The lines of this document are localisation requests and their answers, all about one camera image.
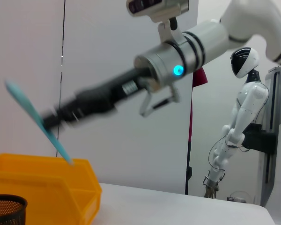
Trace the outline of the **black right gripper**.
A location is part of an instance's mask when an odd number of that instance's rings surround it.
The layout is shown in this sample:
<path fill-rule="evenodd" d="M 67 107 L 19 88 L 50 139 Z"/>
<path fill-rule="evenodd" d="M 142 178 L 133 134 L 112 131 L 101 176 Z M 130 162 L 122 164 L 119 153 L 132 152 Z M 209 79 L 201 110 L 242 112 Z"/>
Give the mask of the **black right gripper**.
<path fill-rule="evenodd" d="M 133 68 L 98 87 L 82 90 L 75 95 L 71 104 L 51 108 L 43 113 L 46 128 L 58 127 L 63 122 L 78 122 L 92 114 L 110 112 L 115 108 L 117 102 L 145 89 L 144 79 L 151 77 L 152 73 L 149 68 Z M 132 80 L 136 82 L 139 90 L 131 95 L 126 95 L 122 85 Z"/>

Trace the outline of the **blue turquoise scissors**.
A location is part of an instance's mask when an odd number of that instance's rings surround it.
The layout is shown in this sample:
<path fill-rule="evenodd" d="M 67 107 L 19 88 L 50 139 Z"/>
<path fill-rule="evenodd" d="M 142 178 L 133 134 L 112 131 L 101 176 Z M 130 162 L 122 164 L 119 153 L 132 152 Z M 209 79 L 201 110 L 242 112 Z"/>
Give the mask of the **blue turquoise scissors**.
<path fill-rule="evenodd" d="M 62 156 L 62 158 L 70 165 L 73 165 L 74 162 L 64 149 L 62 144 L 59 142 L 57 137 L 51 132 L 45 129 L 43 125 L 43 120 L 39 113 L 34 108 L 33 104 L 26 96 L 26 94 L 12 81 L 5 81 L 6 90 L 15 100 L 15 102 L 31 117 L 31 119 L 36 123 L 36 125 L 40 128 L 40 130 L 44 133 L 47 139 L 51 142 L 53 147 L 57 150 L 57 152 Z"/>

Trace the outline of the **black mesh pen holder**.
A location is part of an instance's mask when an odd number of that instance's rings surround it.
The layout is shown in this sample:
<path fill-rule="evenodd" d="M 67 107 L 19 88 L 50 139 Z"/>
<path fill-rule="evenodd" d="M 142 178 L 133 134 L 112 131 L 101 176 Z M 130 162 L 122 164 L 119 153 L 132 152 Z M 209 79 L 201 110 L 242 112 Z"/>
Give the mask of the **black mesh pen holder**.
<path fill-rule="evenodd" d="M 23 197 L 0 194 L 0 225 L 26 225 L 27 205 Z"/>

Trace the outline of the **yellow plastic bin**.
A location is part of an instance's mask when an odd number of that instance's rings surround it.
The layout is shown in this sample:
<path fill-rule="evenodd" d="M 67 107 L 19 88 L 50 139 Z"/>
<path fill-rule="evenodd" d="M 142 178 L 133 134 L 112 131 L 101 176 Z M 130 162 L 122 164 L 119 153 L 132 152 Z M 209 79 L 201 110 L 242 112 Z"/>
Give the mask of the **yellow plastic bin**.
<path fill-rule="evenodd" d="M 91 225 L 102 189 L 87 160 L 73 162 L 0 154 L 0 194 L 27 200 L 26 225 Z"/>

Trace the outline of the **right gripper silver plug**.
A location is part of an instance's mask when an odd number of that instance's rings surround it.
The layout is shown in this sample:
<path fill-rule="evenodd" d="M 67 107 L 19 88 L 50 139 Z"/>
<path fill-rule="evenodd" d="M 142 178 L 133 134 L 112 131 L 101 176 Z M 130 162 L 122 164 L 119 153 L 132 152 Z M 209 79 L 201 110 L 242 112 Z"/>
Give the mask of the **right gripper silver plug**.
<path fill-rule="evenodd" d="M 136 82 L 133 80 L 123 84 L 122 89 L 126 95 L 131 95 L 139 90 Z"/>

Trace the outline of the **dark red cloth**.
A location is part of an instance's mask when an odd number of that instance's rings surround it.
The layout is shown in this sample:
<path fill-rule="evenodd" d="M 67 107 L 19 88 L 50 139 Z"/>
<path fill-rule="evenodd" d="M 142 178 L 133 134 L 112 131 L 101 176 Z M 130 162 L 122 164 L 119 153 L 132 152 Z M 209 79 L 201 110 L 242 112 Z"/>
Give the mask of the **dark red cloth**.
<path fill-rule="evenodd" d="M 193 72 L 193 77 L 192 77 L 193 88 L 204 85 L 206 83 L 208 83 L 208 80 L 204 68 L 201 67 Z"/>

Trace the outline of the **white humanoid robot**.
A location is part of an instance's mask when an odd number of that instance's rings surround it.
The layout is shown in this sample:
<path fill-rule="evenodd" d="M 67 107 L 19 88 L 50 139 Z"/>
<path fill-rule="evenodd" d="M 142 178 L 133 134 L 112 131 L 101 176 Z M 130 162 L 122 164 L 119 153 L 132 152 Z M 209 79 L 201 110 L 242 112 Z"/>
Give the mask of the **white humanoid robot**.
<path fill-rule="evenodd" d="M 235 50 L 230 62 L 235 77 L 238 79 L 246 77 L 246 81 L 237 93 L 229 124 L 222 127 L 220 139 L 209 152 L 210 169 L 203 180 L 205 198 L 216 198 L 218 184 L 226 174 L 229 159 L 242 146 L 245 139 L 244 130 L 256 121 L 269 97 L 269 90 L 261 82 L 259 72 L 256 70 L 259 65 L 259 54 L 255 49 L 242 47 Z"/>

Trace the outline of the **black mounting box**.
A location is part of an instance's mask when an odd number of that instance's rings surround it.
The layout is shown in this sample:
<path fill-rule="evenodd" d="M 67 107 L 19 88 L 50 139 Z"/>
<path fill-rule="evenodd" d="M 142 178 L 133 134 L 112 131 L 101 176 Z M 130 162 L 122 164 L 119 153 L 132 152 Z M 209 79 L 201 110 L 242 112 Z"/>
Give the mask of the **black mounting box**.
<path fill-rule="evenodd" d="M 242 146 L 269 155 L 275 153 L 277 134 L 262 130 L 261 124 L 251 123 L 243 132 L 245 135 Z"/>

